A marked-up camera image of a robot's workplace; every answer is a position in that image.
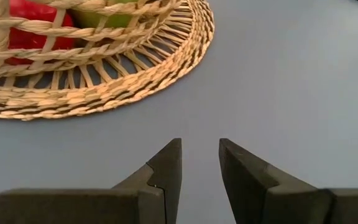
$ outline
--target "red bell pepper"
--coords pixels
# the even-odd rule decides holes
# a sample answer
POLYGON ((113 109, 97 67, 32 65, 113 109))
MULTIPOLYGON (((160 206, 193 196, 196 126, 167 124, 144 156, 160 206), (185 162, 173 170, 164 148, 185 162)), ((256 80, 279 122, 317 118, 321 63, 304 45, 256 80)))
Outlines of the red bell pepper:
MULTIPOLYGON (((11 16, 22 17, 29 20, 40 20, 53 22, 57 10, 53 7, 31 2, 28 0, 9 0, 11 5, 11 16)), ((70 15, 66 14, 62 26, 73 26, 70 15)), ((30 32, 11 28, 9 49, 42 49, 47 37, 30 32)), ((58 37, 52 50, 71 49, 74 39, 58 37)), ((11 65, 30 64, 32 60, 25 58, 9 58, 6 63, 11 65)))

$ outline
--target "green apple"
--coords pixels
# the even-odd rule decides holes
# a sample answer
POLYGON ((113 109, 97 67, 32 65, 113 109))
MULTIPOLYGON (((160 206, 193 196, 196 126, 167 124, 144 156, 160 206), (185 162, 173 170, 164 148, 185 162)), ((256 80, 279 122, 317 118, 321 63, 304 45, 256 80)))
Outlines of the green apple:
MULTIPOLYGON (((138 0, 112 0, 114 3, 127 3, 127 2, 137 2, 138 0)), ((71 10, 71 16, 74 18, 75 22, 81 28, 95 28, 99 25, 100 18, 103 16, 94 12, 83 12, 77 10, 71 10)), ((127 27, 131 21, 132 16, 130 15, 112 15, 107 20, 107 23, 104 27, 127 27)))

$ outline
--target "woven basket rim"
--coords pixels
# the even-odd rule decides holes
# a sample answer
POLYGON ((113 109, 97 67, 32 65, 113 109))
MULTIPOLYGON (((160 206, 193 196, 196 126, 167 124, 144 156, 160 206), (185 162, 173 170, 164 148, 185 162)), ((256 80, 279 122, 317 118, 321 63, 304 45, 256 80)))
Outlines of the woven basket rim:
MULTIPOLYGON (((166 88, 199 64, 214 34, 213 13, 205 0, 185 0, 177 13, 191 14, 189 33, 178 31, 183 34, 183 40, 179 42, 172 37, 173 42, 180 44, 155 66, 88 87, 53 90, 0 86, 0 118, 31 120, 81 116, 133 103, 166 88)), ((170 17, 166 23, 174 24, 175 20, 176 17, 170 17)), ((165 29, 169 27, 162 27, 156 36, 165 29)))

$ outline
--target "wicker basket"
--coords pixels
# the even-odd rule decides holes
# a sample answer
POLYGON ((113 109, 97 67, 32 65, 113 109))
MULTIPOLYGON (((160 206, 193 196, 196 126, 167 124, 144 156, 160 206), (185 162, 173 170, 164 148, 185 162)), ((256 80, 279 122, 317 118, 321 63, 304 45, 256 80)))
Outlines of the wicker basket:
POLYGON ((181 0, 139 0, 106 6, 107 0, 28 1, 55 7, 57 15, 54 22, 11 17, 9 0, 0 0, 0 78, 70 70, 133 49, 153 36, 169 14, 181 3, 181 0), (61 27, 67 9, 96 12, 104 16, 127 14, 132 16, 132 20, 128 27, 117 29, 105 28, 104 19, 101 19, 97 28, 61 27), (43 49, 8 49, 10 27, 46 35, 47 41, 43 49), (85 45, 70 50, 51 50, 56 37, 81 39, 85 45), (5 59, 11 57, 27 58, 34 62, 31 65, 4 63, 5 59))

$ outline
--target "gray table surface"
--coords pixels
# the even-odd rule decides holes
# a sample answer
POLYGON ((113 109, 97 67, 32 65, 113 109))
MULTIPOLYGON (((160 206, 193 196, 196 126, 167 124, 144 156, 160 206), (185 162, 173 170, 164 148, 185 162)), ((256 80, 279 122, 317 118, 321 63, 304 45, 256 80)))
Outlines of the gray table surface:
POLYGON ((358 187, 358 2, 209 1, 214 42, 167 90, 82 118, 0 120, 0 191, 112 187, 175 137, 178 223, 234 223, 221 137, 318 187, 358 187))

